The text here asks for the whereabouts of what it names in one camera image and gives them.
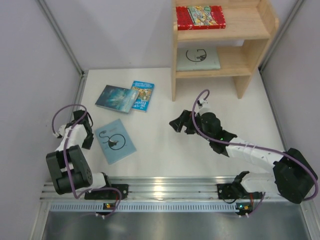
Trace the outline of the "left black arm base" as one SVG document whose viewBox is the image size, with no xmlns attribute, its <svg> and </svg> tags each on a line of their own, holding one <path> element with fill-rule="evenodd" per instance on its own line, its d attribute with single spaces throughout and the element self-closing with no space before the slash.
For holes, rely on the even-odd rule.
<svg viewBox="0 0 320 240">
<path fill-rule="evenodd" d="M 112 184 L 112 188 L 118 189 L 121 192 L 121 200 L 128 197 L 129 185 L 128 184 Z M 115 190 L 100 190 L 87 192 L 84 195 L 85 200 L 116 200 L 120 199 L 119 194 Z"/>
</svg>

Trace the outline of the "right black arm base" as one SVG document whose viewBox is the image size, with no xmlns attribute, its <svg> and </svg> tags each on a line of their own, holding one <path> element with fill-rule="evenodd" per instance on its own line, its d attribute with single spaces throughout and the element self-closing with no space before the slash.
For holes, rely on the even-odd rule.
<svg viewBox="0 0 320 240">
<path fill-rule="evenodd" d="M 218 199 L 226 203 L 234 203 L 236 200 L 261 199 L 262 192 L 248 192 L 241 185 L 233 183 L 219 183 L 217 186 Z"/>
</svg>

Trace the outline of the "light blue Gatsby book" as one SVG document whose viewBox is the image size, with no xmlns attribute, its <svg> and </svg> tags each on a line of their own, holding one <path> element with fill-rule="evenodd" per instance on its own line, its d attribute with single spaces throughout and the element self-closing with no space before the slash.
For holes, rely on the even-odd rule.
<svg viewBox="0 0 320 240">
<path fill-rule="evenodd" d="M 120 119 L 97 128 L 95 135 L 109 165 L 137 151 Z"/>
</svg>

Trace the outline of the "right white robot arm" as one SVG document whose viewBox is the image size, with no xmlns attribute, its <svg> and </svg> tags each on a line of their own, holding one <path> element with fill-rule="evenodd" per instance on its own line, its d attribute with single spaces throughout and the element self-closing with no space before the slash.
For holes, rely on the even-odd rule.
<svg viewBox="0 0 320 240">
<path fill-rule="evenodd" d="M 194 113 L 184 110 L 170 121 L 175 132 L 204 137 L 214 152 L 236 158 L 264 170 L 263 173 L 242 171 L 227 184 L 224 194 L 229 199 L 244 199 L 249 194 L 272 193 L 294 204 L 307 201 L 311 189 L 319 190 L 318 176 L 295 148 L 281 152 L 253 145 L 236 134 L 223 129 L 221 121 L 212 112 Z"/>
</svg>

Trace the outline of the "pale green Great Gatsby book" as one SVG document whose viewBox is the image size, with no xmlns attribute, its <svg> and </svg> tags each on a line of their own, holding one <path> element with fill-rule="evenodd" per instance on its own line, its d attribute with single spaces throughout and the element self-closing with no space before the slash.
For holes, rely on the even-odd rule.
<svg viewBox="0 0 320 240">
<path fill-rule="evenodd" d="M 216 47 L 179 48 L 176 60 L 177 72 L 221 69 Z"/>
</svg>

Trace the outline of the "red illustrated book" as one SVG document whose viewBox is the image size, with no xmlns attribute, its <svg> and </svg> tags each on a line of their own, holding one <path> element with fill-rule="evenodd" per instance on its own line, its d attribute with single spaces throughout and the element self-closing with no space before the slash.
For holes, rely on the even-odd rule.
<svg viewBox="0 0 320 240">
<path fill-rule="evenodd" d="M 226 20 L 220 5 L 177 6 L 179 31 L 225 29 Z"/>
</svg>

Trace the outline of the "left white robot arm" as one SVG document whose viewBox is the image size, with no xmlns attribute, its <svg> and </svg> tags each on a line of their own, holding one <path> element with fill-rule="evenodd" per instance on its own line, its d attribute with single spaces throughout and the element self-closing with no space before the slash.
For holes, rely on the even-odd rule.
<svg viewBox="0 0 320 240">
<path fill-rule="evenodd" d="M 92 173 L 83 154 L 94 141 L 93 121 L 85 110 L 73 112 L 73 120 L 62 125 L 53 135 L 61 139 L 58 148 L 45 157 L 55 191 L 59 195 L 87 188 L 110 188 L 104 172 Z"/>
</svg>

